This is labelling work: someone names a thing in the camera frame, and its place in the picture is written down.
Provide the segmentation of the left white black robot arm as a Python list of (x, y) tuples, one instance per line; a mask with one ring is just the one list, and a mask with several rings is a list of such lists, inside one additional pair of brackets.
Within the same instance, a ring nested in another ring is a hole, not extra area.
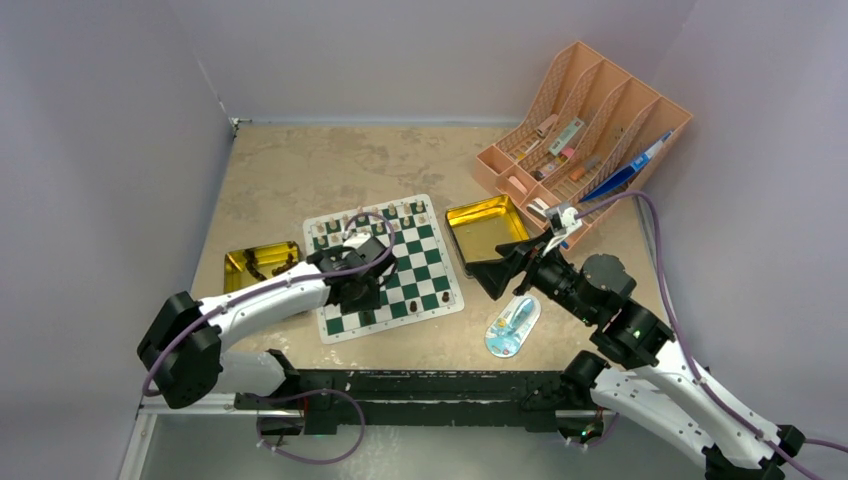
[(147, 370), (144, 396), (172, 409), (210, 393), (260, 396), (284, 409), (297, 399), (293, 369), (276, 353), (233, 351), (242, 339), (292, 316), (339, 307), (357, 313), (378, 307), (382, 276), (396, 265), (391, 247), (369, 236), (309, 255), (290, 270), (241, 290), (196, 300), (168, 297), (137, 347)]

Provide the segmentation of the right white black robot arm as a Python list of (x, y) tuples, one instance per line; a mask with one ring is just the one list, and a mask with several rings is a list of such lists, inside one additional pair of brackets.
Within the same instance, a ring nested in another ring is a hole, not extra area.
[(756, 414), (709, 372), (687, 359), (680, 338), (631, 294), (636, 281), (618, 257), (593, 254), (575, 267), (543, 251), (549, 232), (496, 248), (498, 258), (466, 269), (492, 299), (534, 289), (585, 325), (596, 352), (581, 351), (564, 371), (561, 392), (576, 407), (591, 401), (653, 433), (689, 457), (707, 479), (782, 479), (805, 441), (792, 425)]

